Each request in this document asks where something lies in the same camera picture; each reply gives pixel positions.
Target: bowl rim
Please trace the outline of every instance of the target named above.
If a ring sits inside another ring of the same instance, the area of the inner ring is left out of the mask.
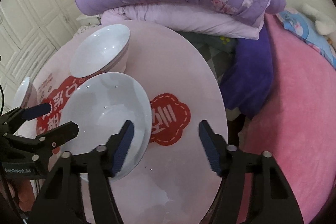
[[[124,45],[122,46],[122,48],[120,49],[120,51],[115,54],[113,57],[110,58],[110,60],[108,62],[104,62],[102,63],[101,66],[99,66],[100,68],[95,68],[95,69],[92,69],[92,68],[87,68],[86,66],[77,66],[77,68],[79,67],[80,69],[75,69],[74,68],[74,63],[75,63],[75,59],[76,59],[76,62],[78,62],[78,60],[83,60],[80,56],[77,56],[78,55],[78,52],[80,49],[84,48],[84,47],[87,47],[88,45],[90,45],[90,38],[93,37],[95,34],[97,33],[100,33],[108,28],[111,28],[113,26],[117,26],[117,25],[122,25],[122,26],[125,26],[127,29],[128,29],[128,32],[129,32],[129,35],[128,35],[128,39],[127,41],[124,42]],[[125,47],[128,45],[129,41],[130,41],[130,38],[131,38],[131,30],[124,24],[111,24],[111,25],[108,25],[108,26],[104,26],[103,28],[99,29],[99,30],[96,30],[94,33],[90,34],[88,37],[86,37],[82,42],[81,44],[78,46],[78,48],[76,49],[72,59],[71,59],[71,62],[70,62],[70,65],[69,65],[69,69],[70,69],[70,74],[73,76],[73,77],[76,77],[76,78],[83,78],[83,77],[87,77],[87,76],[90,76],[90,75],[94,75],[95,73],[97,73],[98,71],[102,70],[103,68],[107,67],[110,63],[112,63],[116,58],[118,58],[118,56],[120,54],[122,54],[125,50]]]
[[[19,88],[17,89],[14,98],[11,103],[12,109],[21,107],[24,99],[26,98],[29,86],[31,86],[32,83],[30,81],[30,77],[26,77],[22,83],[20,84]]]

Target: red cloud-shaped sticker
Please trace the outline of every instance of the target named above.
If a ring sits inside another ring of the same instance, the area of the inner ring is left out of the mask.
[[[150,142],[168,146],[176,143],[190,122],[189,107],[176,96],[163,93],[151,101],[152,135]]]

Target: round table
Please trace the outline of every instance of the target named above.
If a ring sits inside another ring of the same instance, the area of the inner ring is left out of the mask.
[[[126,224],[197,224],[209,210],[221,182],[211,171],[199,140],[199,122],[208,120],[214,132],[227,141],[226,113],[217,81],[201,54],[176,32],[143,21],[120,23],[131,30],[125,74],[143,86],[151,102],[162,94],[172,94],[191,113],[176,143],[149,143],[137,167],[111,184],[120,214]],[[74,37],[48,60],[33,83],[38,103],[70,76],[69,64],[76,48],[102,27]],[[19,134],[35,138],[36,120],[26,122]],[[84,181],[83,202],[87,220],[93,221]]]

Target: floral pattern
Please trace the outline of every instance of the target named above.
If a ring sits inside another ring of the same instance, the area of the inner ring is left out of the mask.
[[[253,0],[244,0],[242,6],[250,8],[253,4]]]
[[[238,12],[238,9],[235,7],[232,7],[227,2],[229,0],[211,0],[211,3],[213,7],[215,8],[215,11],[223,14],[229,14],[233,15]]]

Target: pink fleece blanket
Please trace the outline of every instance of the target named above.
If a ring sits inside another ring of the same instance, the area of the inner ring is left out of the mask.
[[[274,84],[244,131],[241,148],[272,152],[309,223],[327,200],[336,175],[336,72],[277,18],[266,15],[266,23]]]

